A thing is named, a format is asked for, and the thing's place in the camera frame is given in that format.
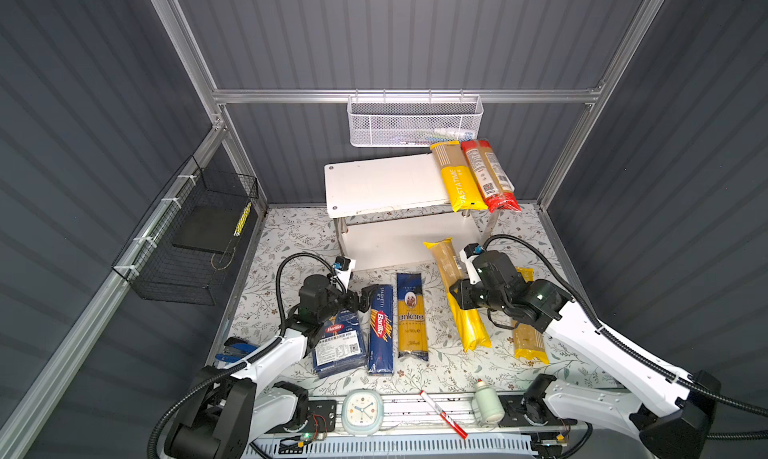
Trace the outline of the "yellow Pastatime bag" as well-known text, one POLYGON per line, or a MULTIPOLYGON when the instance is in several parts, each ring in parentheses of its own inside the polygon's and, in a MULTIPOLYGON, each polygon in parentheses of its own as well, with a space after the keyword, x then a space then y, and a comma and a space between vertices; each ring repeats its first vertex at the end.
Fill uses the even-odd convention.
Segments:
POLYGON ((513 331, 514 356, 520 361, 548 364, 544 338, 530 325, 519 323, 513 331))
POLYGON ((457 296, 451 292, 453 285, 466 278, 466 274, 458 265, 452 239, 447 238, 439 242, 424 242, 424 246, 438 266, 463 350, 468 352, 474 351, 478 347, 491 348, 490 336, 479 313, 475 309, 461 309, 457 296))
POLYGON ((438 142, 430 146, 454 212, 487 210, 472 171, 458 141, 438 142))

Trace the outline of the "blue yellow spaghetti bag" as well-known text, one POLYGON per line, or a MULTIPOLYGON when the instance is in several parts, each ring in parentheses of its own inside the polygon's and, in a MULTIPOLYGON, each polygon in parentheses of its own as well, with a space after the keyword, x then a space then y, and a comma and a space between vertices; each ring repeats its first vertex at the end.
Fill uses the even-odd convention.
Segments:
POLYGON ((397 274, 398 357, 429 361, 425 303, 420 274, 397 274))

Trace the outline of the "red spaghetti bag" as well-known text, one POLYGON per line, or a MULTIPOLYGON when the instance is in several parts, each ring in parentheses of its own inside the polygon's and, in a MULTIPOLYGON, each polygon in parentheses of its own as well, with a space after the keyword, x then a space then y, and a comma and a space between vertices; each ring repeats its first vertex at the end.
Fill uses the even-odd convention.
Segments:
POLYGON ((490 143, 486 140, 463 141, 461 148, 488 210, 491 213, 497 210, 520 212, 515 186, 490 143))

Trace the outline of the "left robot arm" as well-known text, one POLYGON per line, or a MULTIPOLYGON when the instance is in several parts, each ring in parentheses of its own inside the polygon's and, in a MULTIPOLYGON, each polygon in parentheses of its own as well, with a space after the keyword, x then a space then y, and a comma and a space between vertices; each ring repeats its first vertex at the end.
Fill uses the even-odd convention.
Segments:
POLYGON ((153 427, 147 457, 239 458, 270 429, 305 421, 305 390, 280 375, 315 350, 328 321, 342 312, 368 311, 372 297, 349 287, 355 260, 312 258, 328 272, 304 279, 298 305, 287 309, 277 302, 277 335, 222 368, 201 369, 191 389, 153 427))

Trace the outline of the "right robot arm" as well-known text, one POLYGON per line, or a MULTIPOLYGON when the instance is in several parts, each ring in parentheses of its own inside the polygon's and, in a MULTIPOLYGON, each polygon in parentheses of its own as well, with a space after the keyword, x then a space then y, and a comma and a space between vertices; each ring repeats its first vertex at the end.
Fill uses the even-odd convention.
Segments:
POLYGON ((721 395, 721 383, 711 374, 673 366, 624 338, 560 275, 525 281, 506 254, 491 249, 496 239, 461 250, 468 276, 450 287, 459 308, 501 312, 531 326, 586 356, 624 387, 600 392, 541 374, 521 401, 530 423, 558 418, 600 426, 638 440, 656 458, 698 458, 709 441, 766 439, 764 430, 712 431, 720 405, 760 417, 767 410, 721 395))

